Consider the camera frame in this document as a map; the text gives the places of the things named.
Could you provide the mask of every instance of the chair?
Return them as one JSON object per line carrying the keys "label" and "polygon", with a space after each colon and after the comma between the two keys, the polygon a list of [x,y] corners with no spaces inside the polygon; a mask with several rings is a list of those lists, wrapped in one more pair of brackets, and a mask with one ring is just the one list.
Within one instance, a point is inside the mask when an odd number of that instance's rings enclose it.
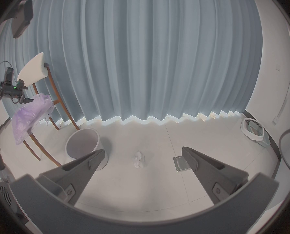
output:
{"label": "chair", "polygon": [[[53,101],[54,105],[60,103],[67,114],[68,118],[71,120],[73,125],[77,130],[80,128],[77,126],[76,122],[70,115],[69,111],[67,110],[52,77],[52,74],[49,69],[49,65],[44,61],[44,53],[41,52],[38,55],[36,55],[34,58],[32,58],[24,67],[23,69],[19,72],[18,74],[18,80],[21,79],[25,82],[25,86],[30,86],[32,85],[34,88],[34,91],[36,94],[38,94],[38,90],[36,87],[36,82],[44,79],[46,77],[49,77],[49,81],[51,83],[51,86],[55,92],[55,95],[57,96],[57,99]],[[49,117],[49,120],[53,123],[54,127],[56,130],[60,130],[55,122],[53,121],[52,117]],[[40,144],[40,142],[36,139],[36,137],[31,133],[30,138],[33,140],[33,142],[40,148],[40,150],[51,160],[53,161],[57,166],[61,166],[60,163],[57,162],[56,159],[54,159],[47,151],[46,149]],[[27,144],[26,141],[24,141],[24,145],[28,148],[28,150],[38,159],[41,160],[37,154],[31,149],[31,147]]]}

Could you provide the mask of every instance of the white floor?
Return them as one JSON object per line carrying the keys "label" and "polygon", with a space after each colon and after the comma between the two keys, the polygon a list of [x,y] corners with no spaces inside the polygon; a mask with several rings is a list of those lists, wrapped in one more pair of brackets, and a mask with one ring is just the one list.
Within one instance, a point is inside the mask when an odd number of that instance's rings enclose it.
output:
{"label": "white floor", "polygon": [[[126,221],[160,221],[200,212],[213,205],[191,170],[177,173],[173,157],[180,156],[182,146],[249,173],[272,176],[277,157],[271,147],[264,148],[240,131],[244,116],[221,113],[219,116],[181,119],[167,117],[146,121],[130,117],[102,122],[94,119],[78,122],[81,128],[92,127],[101,137],[108,153],[108,164],[96,171],[75,207],[89,213]],[[56,131],[52,124],[38,125],[34,135],[58,162],[71,161],[65,154],[65,143],[76,129],[62,125]],[[16,146],[11,125],[0,135],[1,153],[15,177],[29,173],[37,177],[56,166],[28,138],[27,142],[42,158],[38,161],[23,145]],[[145,156],[147,166],[136,169],[133,156]]]}

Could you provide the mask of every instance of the curtain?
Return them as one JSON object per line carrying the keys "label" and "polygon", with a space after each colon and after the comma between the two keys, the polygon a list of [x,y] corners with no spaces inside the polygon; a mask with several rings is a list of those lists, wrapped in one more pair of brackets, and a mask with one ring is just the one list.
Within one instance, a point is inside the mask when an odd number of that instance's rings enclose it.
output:
{"label": "curtain", "polygon": [[[21,37],[13,39],[11,21],[5,24],[0,62],[9,61],[17,78],[44,52],[76,121],[241,112],[252,95],[262,54],[254,0],[32,1],[34,17]],[[36,86],[56,99],[48,78]],[[18,104],[3,103],[12,116]],[[60,118],[68,120],[57,106],[53,119]]]}

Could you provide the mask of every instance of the white trash can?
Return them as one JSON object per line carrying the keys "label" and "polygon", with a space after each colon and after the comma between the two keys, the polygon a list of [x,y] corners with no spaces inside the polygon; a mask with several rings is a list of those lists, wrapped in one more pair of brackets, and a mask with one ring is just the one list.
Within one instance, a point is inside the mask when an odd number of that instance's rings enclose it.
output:
{"label": "white trash can", "polygon": [[[83,128],[73,133],[66,142],[65,152],[71,159],[81,158],[95,150],[104,149],[100,142],[99,133],[93,128]],[[108,162],[106,150],[105,158],[96,170],[102,169]]]}

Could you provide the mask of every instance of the purple plastic bag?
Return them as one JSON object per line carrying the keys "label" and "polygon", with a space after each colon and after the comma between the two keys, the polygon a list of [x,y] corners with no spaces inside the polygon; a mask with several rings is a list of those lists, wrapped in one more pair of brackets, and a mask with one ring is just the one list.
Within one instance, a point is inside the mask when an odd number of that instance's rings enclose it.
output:
{"label": "purple plastic bag", "polygon": [[54,103],[49,95],[40,93],[33,97],[33,101],[19,108],[12,118],[12,130],[16,145],[21,144],[30,134],[38,122],[52,113]]}

